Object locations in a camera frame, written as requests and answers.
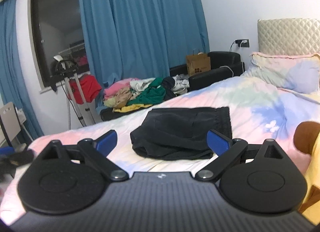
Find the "blue curtain right of window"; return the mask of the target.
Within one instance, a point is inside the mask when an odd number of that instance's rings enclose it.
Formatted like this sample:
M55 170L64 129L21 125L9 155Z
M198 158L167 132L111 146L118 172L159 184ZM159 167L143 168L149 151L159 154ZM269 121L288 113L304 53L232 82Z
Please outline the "blue curtain right of window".
M103 86L166 77L193 52L208 53L201 0L79 0L90 72Z

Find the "pastel pillow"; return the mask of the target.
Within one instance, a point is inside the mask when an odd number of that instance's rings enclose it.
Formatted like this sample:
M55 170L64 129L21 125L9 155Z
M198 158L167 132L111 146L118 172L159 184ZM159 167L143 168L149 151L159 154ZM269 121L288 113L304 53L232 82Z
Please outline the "pastel pillow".
M257 77L277 88L311 94L319 91L319 54L289 56L253 53L246 77Z

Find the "blue curtain left of window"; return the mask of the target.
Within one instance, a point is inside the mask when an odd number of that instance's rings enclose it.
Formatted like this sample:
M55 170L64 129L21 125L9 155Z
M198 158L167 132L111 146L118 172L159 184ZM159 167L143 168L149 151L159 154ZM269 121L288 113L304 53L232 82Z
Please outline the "blue curtain left of window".
M43 131L31 105L22 74L17 45L16 1L1 1L1 98L4 104L13 102L18 109L23 110L27 118L24 134L31 142L43 136Z

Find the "blue curtain of window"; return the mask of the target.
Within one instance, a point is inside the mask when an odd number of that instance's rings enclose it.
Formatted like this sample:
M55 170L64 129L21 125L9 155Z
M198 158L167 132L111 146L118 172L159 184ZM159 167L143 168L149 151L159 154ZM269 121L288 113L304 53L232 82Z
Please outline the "blue curtain of window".
M31 142L43 136L43 131L31 105L22 74L17 45L16 1L1 1L1 98L4 104L13 102L18 109L23 110L27 118L24 134Z
M201 0L79 0L90 72L103 86L166 77L193 52L208 53Z

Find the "brown and yellow plush toy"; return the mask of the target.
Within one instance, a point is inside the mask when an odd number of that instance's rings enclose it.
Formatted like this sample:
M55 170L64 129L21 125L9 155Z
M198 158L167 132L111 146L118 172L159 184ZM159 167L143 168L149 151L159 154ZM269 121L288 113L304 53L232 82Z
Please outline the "brown and yellow plush toy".
M300 123L293 136L297 150L311 157L304 174L307 192L299 212L313 224L319 224L319 123Z

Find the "garment steamer stand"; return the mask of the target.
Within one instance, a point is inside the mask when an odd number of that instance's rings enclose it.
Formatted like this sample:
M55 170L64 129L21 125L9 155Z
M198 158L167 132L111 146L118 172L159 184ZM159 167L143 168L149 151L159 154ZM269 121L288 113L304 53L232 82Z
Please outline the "garment steamer stand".
M67 99L67 107L68 111L71 112L70 106L72 106L76 117L78 118L80 124L82 127L87 126L87 122L82 115L81 109L78 106L78 103L76 102L74 91L71 87L71 80L74 80L76 83L76 86L78 88L78 91L80 93L81 101L83 102L83 106L85 109L85 112L87 114L87 118L91 122L90 125L95 124L95 119L93 117L92 111L89 108L89 105L85 99L84 92L80 85L80 80L77 74L78 71L78 64L75 60L69 59L69 58L63 58L61 55L55 55L53 56L53 59L57 62L55 69L54 69L54 76L61 76L64 79L64 92Z

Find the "white and black chair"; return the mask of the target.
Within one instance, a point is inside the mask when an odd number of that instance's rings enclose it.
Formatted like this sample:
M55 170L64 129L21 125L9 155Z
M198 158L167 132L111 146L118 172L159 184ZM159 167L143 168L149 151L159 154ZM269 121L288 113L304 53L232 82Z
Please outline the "white and black chair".
M27 149L27 141L33 138L25 127L27 118L22 109L17 109L13 102L1 108L1 154L22 152Z

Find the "wall socket with charger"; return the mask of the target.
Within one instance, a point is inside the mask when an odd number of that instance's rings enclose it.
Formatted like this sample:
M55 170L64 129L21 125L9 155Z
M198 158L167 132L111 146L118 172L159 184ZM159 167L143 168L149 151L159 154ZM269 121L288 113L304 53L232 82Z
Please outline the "wall socket with charger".
M237 45L238 48L249 48L250 47L249 39L238 39L233 41L233 43L230 46L229 52L232 52L234 45Z

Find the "black sweatpants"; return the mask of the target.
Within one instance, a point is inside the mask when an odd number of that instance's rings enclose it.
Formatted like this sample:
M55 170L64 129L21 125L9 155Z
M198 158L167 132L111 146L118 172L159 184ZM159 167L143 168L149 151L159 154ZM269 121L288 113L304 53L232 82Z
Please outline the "black sweatpants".
M210 159L207 133L232 138L229 107L156 108L130 133L132 149L141 157L160 160Z

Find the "red garment on steamer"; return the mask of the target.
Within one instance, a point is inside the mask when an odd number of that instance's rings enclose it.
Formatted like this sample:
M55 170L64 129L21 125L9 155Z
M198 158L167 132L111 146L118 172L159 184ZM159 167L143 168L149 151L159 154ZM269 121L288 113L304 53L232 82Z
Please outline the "red garment on steamer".
M85 74L80 77L79 82L87 103L91 103L102 90L101 85L97 82L93 75ZM69 84L71 86L76 103L82 105L84 102L80 95L80 91L75 79L70 79Z

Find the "black sofa bench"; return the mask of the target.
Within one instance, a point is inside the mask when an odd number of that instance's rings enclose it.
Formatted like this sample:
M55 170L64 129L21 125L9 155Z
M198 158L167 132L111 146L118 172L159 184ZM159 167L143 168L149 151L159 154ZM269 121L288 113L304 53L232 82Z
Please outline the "black sofa bench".
M211 70L194 75L189 80L190 87L188 91L199 90L210 86L213 83L228 79L234 76L240 76L245 72L245 63L241 60L238 53L231 51L211 51L208 53L210 58ZM170 68L170 76L187 73L187 65L181 64ZM103 109L100 113L102 121L110 121L120 118L128 113L113 112L113 109Z

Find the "pile of colourful clothes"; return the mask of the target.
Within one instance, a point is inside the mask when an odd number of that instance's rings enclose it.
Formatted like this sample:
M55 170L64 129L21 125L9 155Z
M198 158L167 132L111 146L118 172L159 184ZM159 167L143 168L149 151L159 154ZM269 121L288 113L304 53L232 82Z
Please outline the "pile of colourful clothes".
M165 78L123 79L99 94L96 111L100 115L107 109L112 113L131 113L185 94L188 88L189 76L185 74Z

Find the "beige quilted headboard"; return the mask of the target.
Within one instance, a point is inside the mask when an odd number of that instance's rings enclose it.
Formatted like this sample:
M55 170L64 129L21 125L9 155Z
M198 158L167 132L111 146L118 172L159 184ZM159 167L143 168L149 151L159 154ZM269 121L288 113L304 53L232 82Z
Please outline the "beige quilted headboard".
M257 22L259 51L269 55L319 53L319 19L260 19Z

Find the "dark window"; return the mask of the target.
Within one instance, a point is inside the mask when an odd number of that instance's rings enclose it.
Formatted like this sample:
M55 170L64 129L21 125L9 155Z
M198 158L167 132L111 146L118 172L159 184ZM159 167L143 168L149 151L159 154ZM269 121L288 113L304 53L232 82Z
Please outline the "dark window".
M80 18L79 0L30 0L33 44L41 83L49 87L57 60L75 60L78 73L89 71Z

